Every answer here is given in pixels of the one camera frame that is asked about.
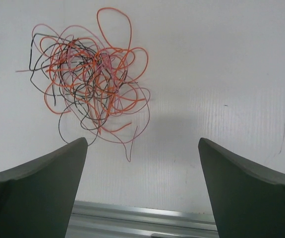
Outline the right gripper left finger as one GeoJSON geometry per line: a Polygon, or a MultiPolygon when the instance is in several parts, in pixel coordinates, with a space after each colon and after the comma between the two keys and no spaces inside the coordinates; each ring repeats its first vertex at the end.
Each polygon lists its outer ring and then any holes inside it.
{"type": "Polygon", "coordinates": [[[65,237],[87,149],[81,137],[0,172],[0,238],[65,237]]]}

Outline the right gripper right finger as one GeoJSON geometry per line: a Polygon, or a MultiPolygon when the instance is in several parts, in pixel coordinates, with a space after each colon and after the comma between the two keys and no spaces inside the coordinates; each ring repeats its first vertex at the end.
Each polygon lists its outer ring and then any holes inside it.
{"type": "Polygon", "coordinates": [[[221,238],[285,238],[285,174],[201,138],[201,166],[221,238]]]}

